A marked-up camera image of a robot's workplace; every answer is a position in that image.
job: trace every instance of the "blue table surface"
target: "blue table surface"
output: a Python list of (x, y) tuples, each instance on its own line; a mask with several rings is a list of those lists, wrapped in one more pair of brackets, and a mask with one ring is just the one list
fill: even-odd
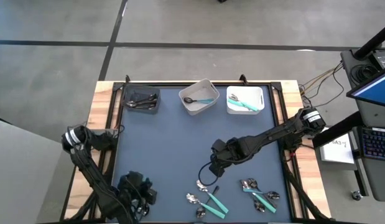
[[(155, 205), (142, 222), (290, 222), (284, 177), (276, 142), (264, 146), (251, 160), (232, 165), (215, 185), (216, 194), (228, 209), (224, 220), (206, 211), (202, 220), (195, 217), (199, 207), (186, 199), (195, 194), (203, 203), (208, 199), (196, 186), (198, 171), (210, 161), (211, 145), (217, 140), (257, 135), (275, 126), (269, 89), (264, 92), (265, 108), (257, 115), (234, 115), (226, 112), (226, 87), (218, 87), (218, 102), (206, 111), (190, 116), (183, 107), (179, 91), (182, 88), (161, 88), (161, 102), (157, 114), (123, 111), (125, 130), (120, 136), (113, 185), (130, 170), (138, 171), (153, 181), (158, 191)], [(262, 191), (274, 190), (277, 212), (260, 213), (254, 209), (250, 195), (242, 191), (240, 179), (255, 178)], [(215, 176), (202, 172), (202, 181), (210, 183)], [(213, 208), (220, 210), (212, 201)]]

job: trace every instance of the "gray floor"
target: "gray floor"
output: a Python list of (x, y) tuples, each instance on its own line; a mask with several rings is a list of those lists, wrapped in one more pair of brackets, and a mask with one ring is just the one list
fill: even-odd
[[(120, 3), (0, 0), (0, 39), (108, 42)], [(117, 41), (357, 47), (384, 26), (385, 0), (129, 0)], [(68, 125), (87, 119), (105, 53), (106, 47), (0, 45), (0, 117), (58, 141)], [(229, 80), (243, 73), (304, 83), (339, 61), (338, 52), (115, 48), (106, 79)], [(350, 89), (343, 70), (336, 77)], [(339, 91), (330, 78), (313, 105)], [(342, 94), (319, 110), (332, 125), (357, 107)], [(334, 218), (385, 222), (385, 203), (346, 196), (351, 189), (338, 179), (353, 186), (352, 172), (322, 172)], [(351, 212), (365, 207), (373, 212)]]

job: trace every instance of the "wooden table frame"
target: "wooden table frame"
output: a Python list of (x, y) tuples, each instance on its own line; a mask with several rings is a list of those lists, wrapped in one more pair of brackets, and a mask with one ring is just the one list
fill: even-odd
[[(130, 82), (146, 85), (179, 85), (179, 84), (191, 84), (196, 81), (144, 81), (144, 82)], [(242, 85), (246, 84), (246, 79), (239, 81), (212, 81), (215, 85)], [(273, 100), (273, 111), (277, 116), (278, 123), (283, 123), (285, 119), (294, 116), (297, 111), (303, 107), (302, 100), (299, 93), (297, 81), (249, 81), (250, 84), (257, 85), (270, 85), (272, 86), (272, 93), (270, 97)], [(119, 123), (122, 107), (120, 106), (121, 95), (123, 94), (124, 82), (97, 82), (93, 102), (91, 104), (91, 110), (88, 118), (87, 126), (90, 129), (108, 129), (115, 128)], [(312, 145), (311, 141), (304, 140), (304, 144)], [(108, 168), (109, 158), (111, 153), (101, 154), (92, 150), (92, 156), (94, 161), (98, 164), (99, 168), (105, 172)], [(285, 152), (286, 158), (289, 158), (289, 153)], [(315, 152), (307, 147), (301, 147), (294, 159), (288, 163), (289, 169), (294, 172), (298, 177), (297, 180), (303, 186), (307, 195), (312, 199), (313, 203), (319, 208), (319, 210), (330, 217), (330, 211), (328, 207), (325, 190), (323, 189), (322, 178), (318, 168)], [(307, 211), (307, 208), (301, 204), (301, 200), (294, 190), (293, 186), (289, 183), (286, 184), (287, 189), (290, 191), (290, 207), (291, 215), (295, 218), (313, 218), (312, 214)], [(92, 193), (92, 189), (89, 187), (87, 181), (83, 175), (75, 170), (73, 180), (70, 184), (70, 190), (67, 195), (67, 199), (64, 205), (64, 210), (61, 219), (70, 218), (78, 209), (82, 206), (88, 196)], [(98, 207), (95, 208), (95, 212), (89, 212), (85, 219), (94, 219), (100, 217), (100, 211)]]

